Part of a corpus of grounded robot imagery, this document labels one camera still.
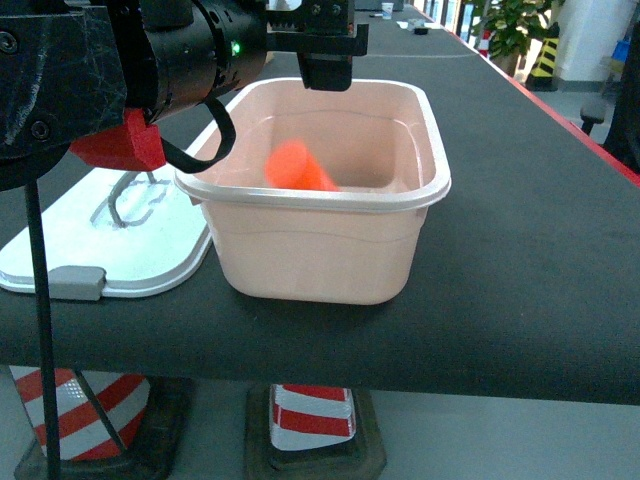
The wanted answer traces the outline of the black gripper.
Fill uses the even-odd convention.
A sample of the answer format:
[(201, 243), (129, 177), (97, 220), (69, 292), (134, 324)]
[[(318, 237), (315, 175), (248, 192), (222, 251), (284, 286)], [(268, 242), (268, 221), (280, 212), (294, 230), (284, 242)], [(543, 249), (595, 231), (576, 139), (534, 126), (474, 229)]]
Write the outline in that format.
[(296, 1), (266, 9), (267, 49), (294, 53), (303, 85), (315, 91), (351, 87), (353, 59), (368, 53), (369, 25), (355, 21), (353, 1)]

